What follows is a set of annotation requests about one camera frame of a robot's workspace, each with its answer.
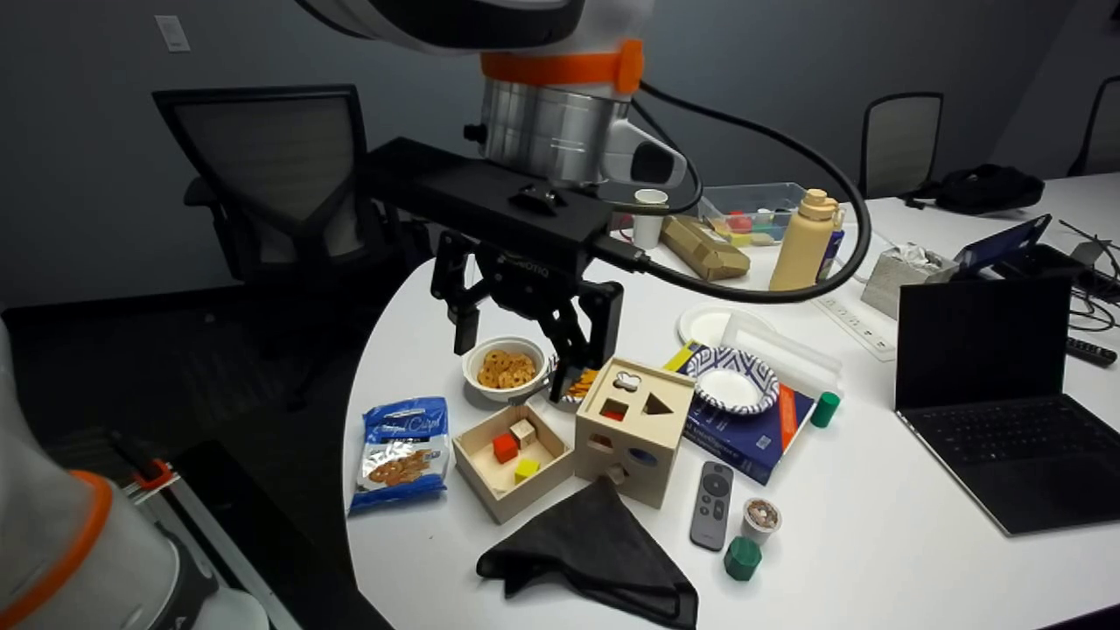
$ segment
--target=wooden shape sorter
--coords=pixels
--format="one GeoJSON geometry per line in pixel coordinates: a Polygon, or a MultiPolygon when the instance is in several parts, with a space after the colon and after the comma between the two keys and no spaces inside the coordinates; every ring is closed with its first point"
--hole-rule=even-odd
{"type": "Polygon", "coordinates": [[[611,356],[578,411],[578,473],[663,508],[688,405],[688,379],[611,356]]]}

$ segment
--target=toy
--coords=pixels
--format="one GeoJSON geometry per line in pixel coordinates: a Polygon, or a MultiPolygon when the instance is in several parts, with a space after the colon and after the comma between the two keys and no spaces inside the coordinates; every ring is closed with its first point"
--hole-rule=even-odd
{"type": "Polygon", "coordinates": [[[730,538],[730,547],[726,552],[726,569],[730,582],[750,582],[760,565],[764,565],[760,543],[753,543],[746,537],[730,538]]]}
{"type": "Polygon", "coordinates": [[[532,446],[536,439],[536,428],[522,415],[517,424],[510,424],[510,434],[517,439],[517,446],[532,446]]]}
{"type": "Polygon", "coordinates": [[[510,432],[495,434],[491,453],[498,463],[510,463],[522,453],[522,442],[510,432]]]}
{"type": "Polygon", "coordinates": [[[515,481],[525,482],[540,473],[540,463],[536,457],[517,457],[517,468],[515,468],[515,481]]]}
{"type": "Polygon", "coordinates": [[[663,508],[688,401],[688,379],[611,356],[578,411],[578,473],[663,508]]]}
{"type": "Polygon", "coordinates": [[[781,513],[771,502],[746,502],[742,508],[742,537],[750,537],[753,543],[765,543],[771,531],[778,527],[781,513]]]}

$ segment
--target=yellow block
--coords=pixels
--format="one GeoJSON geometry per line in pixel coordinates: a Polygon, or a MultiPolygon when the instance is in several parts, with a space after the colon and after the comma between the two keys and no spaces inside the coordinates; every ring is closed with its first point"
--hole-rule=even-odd
{"type": "Polygon", "coordinates": [[[529,475],[536,475],[540,473],[540,463],[536,457],[517,457],[517,468],[515,468],[515,481],[522,482],[522,481],[529,481],[529,475]]]}
{"type": "Polygon", "coordinates": [[[693,345],[676,350],[676,355],[665,362],[665,371],[678,375],[678,366],[688,365],[693,355],[695,355],[693,345]]]}

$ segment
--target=small bowl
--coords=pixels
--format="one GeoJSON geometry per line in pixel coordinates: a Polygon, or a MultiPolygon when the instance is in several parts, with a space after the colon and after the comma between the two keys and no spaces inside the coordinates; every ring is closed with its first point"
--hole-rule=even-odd
{"type": "Polygon", "coordinates": [[[708,405],[735,415],[756,415],[778,401],[775,371],[727,345],[699,350],[688,365],[688,379],[708,405]]]}
{"type": "Polygon", "coordinates": [[[515,401],[515,400],[525,400],[532,394],[550,375],[550,356],[540,342],[532,342],[529,336],[495,336],[480,345],[471,345],[464,356],[462,356],[462,379],[471,392],[480,392],[483,400],[495,400],[495,401],[515,401]],[[480,366],[483,366],[483,356],[495,355],[495,350],[517,350],[517,355],[529,355],[532,365],[536,365],[536,375],[515,387],[491,387],[480,382],[480,366]]]}

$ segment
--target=cable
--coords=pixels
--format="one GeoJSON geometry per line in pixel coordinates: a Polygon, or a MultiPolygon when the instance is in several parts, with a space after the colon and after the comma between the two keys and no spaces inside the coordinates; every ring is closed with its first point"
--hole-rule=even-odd
{"type": "MultiPolygon", "coordinates": [[[[667,148],[678,152],[678,142],[665,133],[665,125],[663,125],[642,100],[629,100],[629,107],[635,107],[667,148]]],[[[687,202],[678,202],[678,209],[672,209],[672,214],[687,214],[687,209],[693,209],[693,208],[704,201],[704,186],[699,186],[695,163],[687,161],[687,170],[688,170],[688,180],[693,180],[695,189],[693,189],[693,197],[688,197],[687,202]]]]}
{"type": "Polygon", "coordinates": [[[1080,232],[1079,223],[1072,223],[1072,222],[1058,222],[1058,223],[1063,223],[1069,232],[1075,232],[1079,237],[1086,237],[1086,240],[1100,240],[1100,246],[1107,246],[1107,252],[1108,249],[1117,249],[1120,252],[1120,246],[1117,240],[1108,240],[1108,237],[1100,237],[1100,236],[1090,236],[1090,232],[1080,232]]]}
{"type": "Polygon", "coordinates": [[[834,176],[840,181],[840,189],[847,193],[849,201],[849,209],[855,209],[855,222],[856,222],[856,240],[855,240],[855,252],[847,254],[847,263],[827,275],[821,285],[814,286],[803,286],[803,292],[740,292],[740,286],[721,286],[721,285],[704,285],[695,275],[687,275],[678,268],[667,268],[667,265],[659,265],[655,260],[646,260],[642,249],[637,252],[624,252],[624,249],[611,249],[607,240],[599,240],[599,252],[609,260],[609,263],[620,263],[625,268],[642,268],[642,273],[652,273],[665,285],[676,285],[676,286],[687,286],[687,292],[695,292],[695,294],[709,294],[709,298],[726,298],[726,302],[753,302],[753,306],[789,306],[789,302],[807,302],[807,298],[821,298],[830,292],[838,292],[840,285],[847,285],[863,254],[869,254],[869,246],[873,246],[873,214],[863,208],[863,197],[847,181],[847,176],[827,161],[821,154],[814,154],[811,148],[797,142],[796,138],[789,133],[778,133],[771,125],[760,125],[760,124],[750,124],[750,120],[735,120],[727,111],[718,111],[718,107],[704,107],[704,104],[693,104],[687,99],[676,99],[676,93],[665,93],[663,88],[642,81],[642,90],[646,90],[652,99],[659,100],[667,100],[676,107],[687,107],[693,116],[708,116],[708,120],[718,120],[718,124],[727,124],[727,125],[740,125],[740,131],[753,131],[760,138],[771,138],[775,142],[783,142],[791,148],[796,154],[807,156],[811,163],[820,163],[827,176],[834,176]]]}
{"type": "Polygon", "coordinates": [[[1120,260],[1113,254],[1113,249],[1107,249],[1108,265],[1113,265],[1113,285],[1120,279],[1120,260]]]}
{"type": "Polygon", "coordinates": [[[1090,330],[1090,327],[1075,327],[1072,321],[1072,330],[1079,330],[1079,333],[1108,333],[1108,330],[1117,330],[1117,316],[1108,307],[1101,307],[1090,292],[1075,286],[1075,298],[1086,306],[1086,310],[1072,307],[1072,320],[1090,320],[1090,321],[1100,321],[1100,327],[1090,330]]]}
{"type": "Polygon", "coordinates": [[[901,252],[901,246],[893,240],[893,237],[884,237],[881,232],[873,232],[873,237],[881,237],[884,240],[884,249],[895,249],[901,252]]]}

